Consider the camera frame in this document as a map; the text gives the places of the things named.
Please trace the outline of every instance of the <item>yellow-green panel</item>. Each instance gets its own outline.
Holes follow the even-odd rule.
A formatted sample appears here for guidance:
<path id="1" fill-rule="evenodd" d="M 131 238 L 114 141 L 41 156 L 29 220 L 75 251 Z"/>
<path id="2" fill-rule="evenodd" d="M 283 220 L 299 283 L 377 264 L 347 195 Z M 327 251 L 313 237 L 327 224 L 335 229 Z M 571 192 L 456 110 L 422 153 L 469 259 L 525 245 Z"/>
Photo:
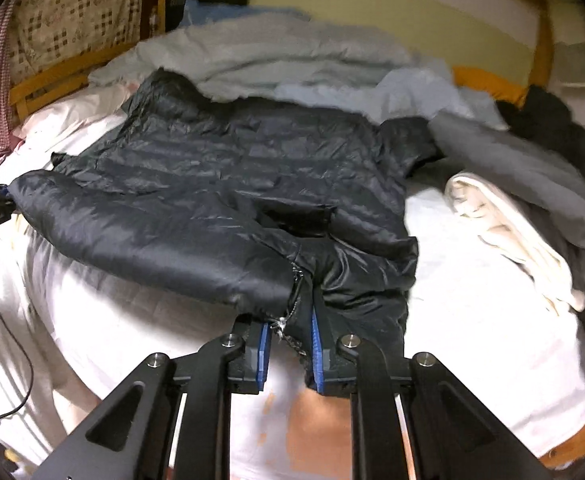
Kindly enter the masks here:
<path id="1" fill-rule="evenodd" d="M 501 30 L 435 0 L 250 0 L 297 7 L 318 20 L 373 25 L 451 65 L 476 66 L 527 84 L 533 51 Z"/>

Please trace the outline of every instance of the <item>metal screw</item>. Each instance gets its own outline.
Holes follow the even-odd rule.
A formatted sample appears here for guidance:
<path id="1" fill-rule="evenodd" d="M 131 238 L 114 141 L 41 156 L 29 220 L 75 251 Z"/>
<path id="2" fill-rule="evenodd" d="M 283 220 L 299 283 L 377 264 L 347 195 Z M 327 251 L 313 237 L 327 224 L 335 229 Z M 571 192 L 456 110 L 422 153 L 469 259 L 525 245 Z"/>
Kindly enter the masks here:
<path id="1" fill-rule="evenodd" d="M 416 361 L 421 365 L 427 368 L 431 367 L 432 365 L 437 364 L 437 358 L 428 352 L 421 352 L 415 356 Z"/>
<path id="2" fill-rule="evenodd" d="M 241 337 L 237 334 L 226 334 L 221 339 L 221 346 L 226 348 L 233 348 L 233 346 L 237 346 L 241 341 Z"/>
<path id="3" fill-rule="evenodd" d="M 357 348 L 361 344 L 361 338 L 354 334 L 344 335 L 341 338 L 341 344 L 346 348 Z"/>
<path id="4" fill-rule="evenodd" d="M 160 366 L 166 364 L 166 361 L 168 361 L 168 356 L 166 354 L 157 352 L 156 354 L 153 354 L 150 357 L 148 357 L 146 364 L 150 368 L 159 368 Z"/>

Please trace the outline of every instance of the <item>black cable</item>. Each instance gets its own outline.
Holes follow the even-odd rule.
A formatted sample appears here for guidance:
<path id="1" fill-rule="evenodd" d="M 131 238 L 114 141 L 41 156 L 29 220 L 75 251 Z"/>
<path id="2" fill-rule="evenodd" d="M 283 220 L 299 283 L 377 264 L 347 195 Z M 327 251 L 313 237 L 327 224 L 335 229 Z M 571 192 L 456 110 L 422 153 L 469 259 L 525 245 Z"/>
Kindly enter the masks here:
<path id="1" fill-rule="evenodd" d="M 28 361 L 28 366 L 30 367 L 30 384 L 28 385 L 28 391 L 26 391 L 26 396 L 24 397 L 24 400 L 22 400 L 21 403 L 19 404 L 19 406 L 17 406 L 13 410 L 10 410 L 9 412 L 3 413 L 2 415 L 0 415 L 0 420 L 3 420 L 4 418 L 7 418 L 11 415 L 15 415 L 15 413 L 18 412 L 19 410 L 21 410 L 26 405 L 26 402 L 28 402 L 28 399 L 30 398 L 30 395 L 32 394 L 32 387 L 34 386 L 34 367 L 32 366 L 32 361 L 30 360 L 28 353 L 26 352 L 24 347 L 21 346 L 21 343 L 15 337 L 15 334 L 13 334 L 12 330 L 9 329 L 8 324 L 6 323 L 6 320 L 1 315 L 1 312 L 0 312 L 0 320 L 3 324 L 3 326 L 5 327 L 6 331 L 10 334 L 10 337 L 13 339 L 13 341 L 16 343 L 16 345 L 19 347 L 19 349 L 24 354 L 26 361 Z"/>

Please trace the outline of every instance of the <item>gray garment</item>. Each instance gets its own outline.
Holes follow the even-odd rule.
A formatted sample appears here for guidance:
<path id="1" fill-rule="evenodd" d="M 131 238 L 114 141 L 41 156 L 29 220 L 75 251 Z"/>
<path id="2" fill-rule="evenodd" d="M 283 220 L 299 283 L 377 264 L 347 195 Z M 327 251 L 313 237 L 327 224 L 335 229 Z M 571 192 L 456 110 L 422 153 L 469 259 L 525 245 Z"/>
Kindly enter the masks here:
<path id="1" fill-rule="evenodd" d="M 282 84 L 275 89 L 274 99 L 356 112 L 376 124 L 411 116 L 432 119 L 443 110 L 495 128 L 506 128 L 488 94 L 465 89 L 462 95 L 446 78 L 428 68 L 398 68 L 377 86 L 367 88 Z"/>
<path id="2" fill-rule="evenodd" d="M 372 27 L 260 14 L 179 28 L 141 41 L 90 74 L 96 85 L 143 81 L 157 68 L 185 75 L 215 100 L 272 97 L 281 83 L 375 86 L 415 58 Z"/>
<path id="3" fill-rule="evenodd" d="M 475 121 L 442 112 L 429 126 L 446 156 L 527 203 L 528 219 L 553 247 L 553 238 L 565 241 L 568 254 L 562 256 L 570 265 L 575 288 L 585 292 L 585 180 L 581 174 L 556 153 Z"/>

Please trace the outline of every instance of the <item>bed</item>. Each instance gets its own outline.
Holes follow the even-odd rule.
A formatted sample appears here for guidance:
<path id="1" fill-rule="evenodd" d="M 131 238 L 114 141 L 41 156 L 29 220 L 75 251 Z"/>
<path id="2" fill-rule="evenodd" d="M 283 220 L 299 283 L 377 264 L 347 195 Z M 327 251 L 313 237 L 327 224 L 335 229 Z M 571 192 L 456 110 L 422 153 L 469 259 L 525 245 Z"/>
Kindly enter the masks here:
<path id="1" fill-rule="evenodd" d="M 313 10 L 296 0 L 255 1 Z M 540 0 L 526 1 L 540 11 L 529 79 L 543 83 L 549 75 L 547 11 Z M 159 33 L 166 30 L 167 20 L 162 2 Z M 146 41 L 132 54 L 130 44 L 83 54 L 15 86 L 10 102 L 23 128 L 29 126 L 26 118 L 42 109 L 38 121 L 30 119 L 32 128 L 55 114 L 62 119 L 40 127 L 39 133 L 47 135 L 26 136 L 25 145 L 0 166 L 0 183 L 49 167 L 54 152 L 76 155 L 121 124 L 125 113 L 118 110 L 120 105 L 147 75 L 135 62 L 152 60 L 154 52 L 166 50 L 164 38 Z M 71 94 L 88 83 L 90 70 L 111 59 L 115 61 L 91 76 L 100 87 Z M 130 76 L 120 82 L 121 74 Z M 202 81 L 210 82 L 208 76 L 202 74 Z M 214 88 L 213 82 L 208 92 L 214 93 Z M 88 113 L 78 104 L 95 99 L 104 89 L 108 99 L 96 98 L 104 103 L 99 113 Z M 56 108 L 46 108 L 50 104 Z M 420 246 L 405 354 L 426 350 L 437 355 L 536 456 L 548 454 L 544 460 L 549 465 L 578 458 L 564 454 L 558 464 L 556 451 L 585 425 L 585 338 L 576 317 L 552 316 L 529 277 L 467 229 L 435 187 L 419 180 L 410 183 L 405 222 Z M 227 307 L 219 306 L 214 316 L 204 314 L 208 311 L 196 300 L 73 261 L 22 217 L 0 228 L 0 246 L 18 262 L 23 278 L 19 287 L 36 317 L 67 364 L 100 398 L 147 354 L 193 352 L 225 332 L 234 317 Z M 460 267 L 464 272 L 457 272 Z M 325 419 L 311 424 L 309 413 L 321 413 Z M 347 401 L 308 392 L 295 352 L 284 342 L 275 344 L 266 390 L 233 403 L 233 475 L 348 478 L 350 465 L 342 460 L 350 449 L 349 439 L 342 436 L 348 416 Z M 32 456 L 31 462 L 37 459 Z"/>

